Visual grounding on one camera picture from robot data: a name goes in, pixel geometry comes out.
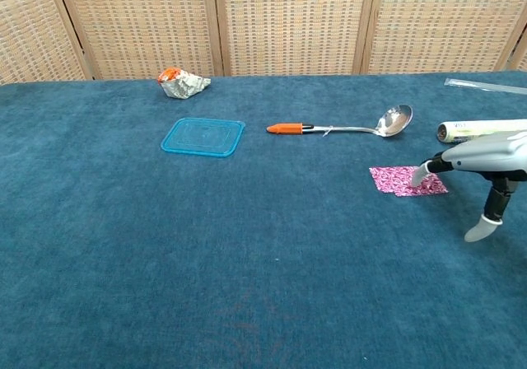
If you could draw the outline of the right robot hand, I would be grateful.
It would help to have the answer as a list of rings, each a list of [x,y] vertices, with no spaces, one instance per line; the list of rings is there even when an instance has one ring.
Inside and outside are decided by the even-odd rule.
[[[477,173],[492,182],[478,223],[464,235],[467,242],[480,241],[503,223],[511,195],[526,181],[526,132],[492,133],[438,152],[413,172],[411,186],[419,186],[432,173],[451,170]]]

